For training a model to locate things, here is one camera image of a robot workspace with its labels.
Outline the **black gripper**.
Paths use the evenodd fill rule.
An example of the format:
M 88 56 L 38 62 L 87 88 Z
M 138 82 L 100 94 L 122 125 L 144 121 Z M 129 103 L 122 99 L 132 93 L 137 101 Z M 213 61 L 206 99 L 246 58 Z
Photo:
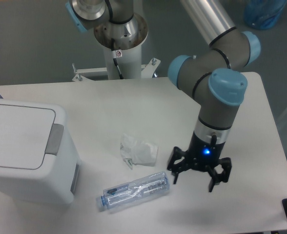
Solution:
M 177 183 L 180 173 L 190 169 L 209 173 L 211 176 L 208 186 L 209 192 L 213 191 L 215 185 L 219 185 L 221 182 L 227 183 L 232 163 L 229 157 L 220 158 L 224 145 L 225 143 L 211 146 L 210 142 L 201 140 L 193 133 L 187 151 L 182 151 L 175 146 L 167 162 L 167 170 L 171 171 L 174 176 L 173 184 Z M 221 173 L 217 173 L 215 170 L 219 165 L 223 169 Z

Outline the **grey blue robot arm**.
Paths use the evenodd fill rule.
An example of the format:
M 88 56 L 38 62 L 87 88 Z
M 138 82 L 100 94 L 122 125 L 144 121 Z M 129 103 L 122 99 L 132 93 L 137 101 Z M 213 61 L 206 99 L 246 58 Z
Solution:
M 207 172 L 212 191 L 228 182 L 232 167 L 230 158 L 220 155 L 247 88 L 238 69 L 253 62 L 261 46 L 253 33 L 236 28 L 219 1 L 184 0 L 182 6 L 210 50 L 198 58 L 178 56 L 168 68 L 170 81 L 201 108 L 189 148 L 174 147 L 167 168 L 175 178 L 189 169 Z M 138 48 L 148 32 L 144 19 L 134 12 L 133 1 L 69 0 L 65 7 L 77 29 L 93 30 L 105 48 L 109 79 L 141 76 L 141 56 L 126 54 Z

